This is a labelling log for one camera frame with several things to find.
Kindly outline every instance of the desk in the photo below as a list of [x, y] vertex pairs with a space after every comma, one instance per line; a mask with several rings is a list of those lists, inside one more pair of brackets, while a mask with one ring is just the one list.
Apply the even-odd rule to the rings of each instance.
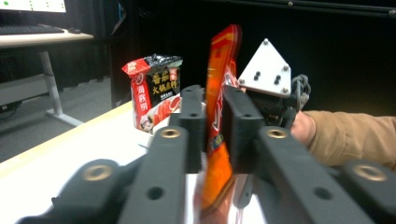
[[48, 110], [47, 114], [73, 126], [82, 124], [81, 121], [64, 114], [62, 110], [55, 76], [50, 64], [48, 47], [54, 44], [73, 43], [74, 41], [92, 38], [92, 35], [76, 35], [67, 31], [62, 34], [0, 35], [1, 55], [21, 54], [27, 51], [38, 52], [44, 70], [44, 74], [41, 75], [1, 83], [0, 105], [6, 105], [48, 92], [52, 102], [52, 109]]
[[[124, 165], [144, 155], [141, 146], [149, 146], [152, 136], [135, 129], [133, 122], [132, 104], [127, 103], [0, 163], [0, 223], [43, 214], [51, 206], [50, 198], [58, 196], [64, 183], [88, 161], [110, 159]], [[193, 223], [196, 179], [187, 176], [186, 223]], [[243, 218], [242, 223], [263, 223], [255, 197]]]

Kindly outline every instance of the human arm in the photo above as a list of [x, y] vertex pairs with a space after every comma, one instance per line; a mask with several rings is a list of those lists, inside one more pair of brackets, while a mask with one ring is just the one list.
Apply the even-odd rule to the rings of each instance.
[[340, 165], [365, 159], [396, 172], [396, 118], [345, 112], [299, 112], [291, 127], [319, 161]]

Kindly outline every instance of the desk leg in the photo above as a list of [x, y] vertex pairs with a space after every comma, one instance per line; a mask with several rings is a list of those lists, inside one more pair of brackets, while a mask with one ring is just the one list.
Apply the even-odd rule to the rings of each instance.
[[43, 64], [44, 77], [46, 79], [47, 89], [49, 91], [49, 96], [52, 101], [53, 109], [47, 111], [47, 114], [59, 119], [63, 122], [71, 124], [73, 126], [78, 126], [83, 122], [73, 119], [66, 114], [64, 114], [61, 105], [61, 99], [59, 97], [58, 88], [56, 86], [55, 76], [52, 72], [52, 67], [50, 65], [50, 56], [47, 51], [39, 52], [41, 63]]

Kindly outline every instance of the food package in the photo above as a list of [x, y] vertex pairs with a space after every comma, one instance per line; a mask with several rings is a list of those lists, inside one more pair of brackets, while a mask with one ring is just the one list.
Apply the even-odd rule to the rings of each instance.
[[136, 129], [153, 133], [155, 125], [179, 109], [182, 62], [179, 56], [153, 54], [121, 68], [131, 79]]
[[199, 223], [228, 223], [233, 201], [235, 176], [229, 161], [222, 126], [222, 90], [225, 85], [239, 87], [235, 58], [242, 31], [231, 24], [211, 40], [206, 81], [206, 148], [205, 171], [195, 189], [194, 206], [199, 207]]

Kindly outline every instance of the red snack bag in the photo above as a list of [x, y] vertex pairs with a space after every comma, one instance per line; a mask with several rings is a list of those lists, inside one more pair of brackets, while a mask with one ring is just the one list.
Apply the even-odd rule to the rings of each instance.
[[153, 54], [125, 64], [131, 79], [134, 126], [147, 133], [179, 108], [180, 66], [178, 56]]
[[231, 24], [211, 40], [206, 81], [208, 143], [204, 181], [195, 191], [194, 205], [199, 205], [199, 223], [227, 223], [232, 204], [234, 176], [227, 146], [221, 133], [222, 90], [224, 85], [238, 87], [235, 58], [242, 31]]

